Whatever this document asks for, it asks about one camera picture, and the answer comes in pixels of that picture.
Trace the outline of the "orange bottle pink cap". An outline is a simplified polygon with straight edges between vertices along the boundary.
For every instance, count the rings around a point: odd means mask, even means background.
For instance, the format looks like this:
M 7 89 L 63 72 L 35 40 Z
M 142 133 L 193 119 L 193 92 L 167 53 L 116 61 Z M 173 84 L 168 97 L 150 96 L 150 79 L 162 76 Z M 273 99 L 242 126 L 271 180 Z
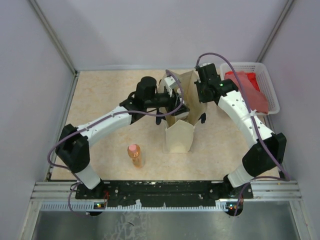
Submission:
M 142 157 L 141 148 L 137 144 L 131 144 L 127 148 L 128 156 L 130 157 L 132 164 L 136 168 L 142 168 L 144 166 L 144 160 Z

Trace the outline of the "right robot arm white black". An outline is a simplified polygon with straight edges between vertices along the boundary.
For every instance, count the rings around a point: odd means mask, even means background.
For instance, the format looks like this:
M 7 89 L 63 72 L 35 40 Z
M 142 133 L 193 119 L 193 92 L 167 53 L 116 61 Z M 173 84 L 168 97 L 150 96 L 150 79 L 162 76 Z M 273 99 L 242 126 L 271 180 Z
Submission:
M 282 165 L 287 139 L 275 134 L 249 111 L 245 99 L 231 79 L 222 80 L 213 63 L 196 66 L 199 79 L 195 81 L 200 103 L 215 102 L 236 124 L 249 147 L 241 164 L 223 178 L 222 189 L 235 198 L 241 187 L 255 177 Z

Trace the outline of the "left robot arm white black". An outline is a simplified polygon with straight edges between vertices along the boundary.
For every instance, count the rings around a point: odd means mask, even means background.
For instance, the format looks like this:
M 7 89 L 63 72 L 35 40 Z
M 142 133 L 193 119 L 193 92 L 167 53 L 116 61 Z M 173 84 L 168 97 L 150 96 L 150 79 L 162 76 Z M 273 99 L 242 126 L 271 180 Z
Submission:
M 104 192 L 102 179 L 90 164 L 90 148 L 94 144 L 144 116 L 151 116 L 148 109 L 166 109 L 166 113 L 155 114 L 156 118 L 170 116 L 183 109 L 184 90 L 180 80 L 168 71 L 160 85 L 162 91 L 157 89 L 155 78 L 145 76 L 136 85 L 136 90 L 111 112 L 92 122 L 77 127 L 68 124 L 63 128 L 53 150 L 63 161 L 65 168 L 85 185 L 86 192 L 91 197 L 97 199 Z

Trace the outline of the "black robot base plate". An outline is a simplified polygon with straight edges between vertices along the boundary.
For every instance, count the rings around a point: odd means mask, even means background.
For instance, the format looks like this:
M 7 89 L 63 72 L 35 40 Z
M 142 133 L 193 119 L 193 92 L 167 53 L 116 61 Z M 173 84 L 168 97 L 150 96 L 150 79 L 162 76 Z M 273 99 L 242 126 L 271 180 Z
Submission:
M 140 202 L 144 208 L 214 207 L 226 199 L 227 212 L 233 215 L 235 204 L 254 197 L 250 185 L 233 188 L 223 181 L 101 181 L 94 189 L 81 183 L 75 191 L 77 200 L 101 200 L 95 209 L 133 207 Z

